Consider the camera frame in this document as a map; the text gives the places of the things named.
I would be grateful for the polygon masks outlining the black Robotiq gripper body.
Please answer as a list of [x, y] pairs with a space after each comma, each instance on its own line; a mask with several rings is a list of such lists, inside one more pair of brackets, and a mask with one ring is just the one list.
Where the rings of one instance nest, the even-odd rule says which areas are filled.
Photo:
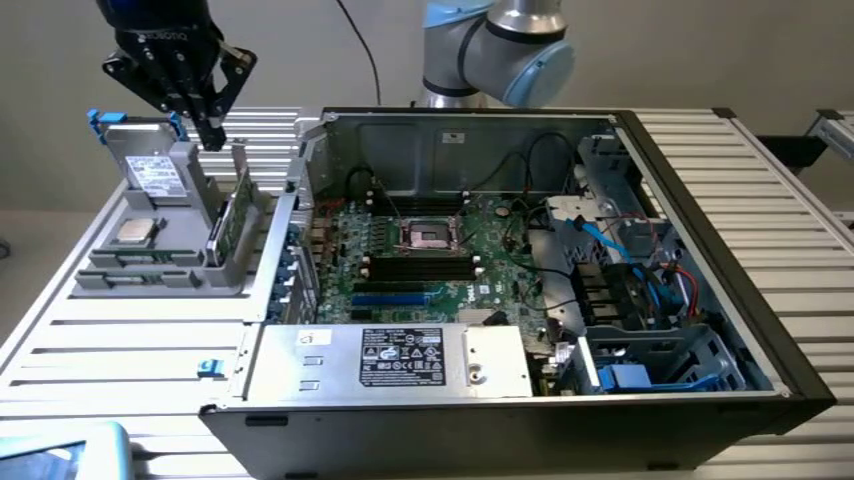
[[213, 103], [212, 69], [221, 31], [210, 20], [153, 30], [114, 31], [110, 77], [146, 103]]

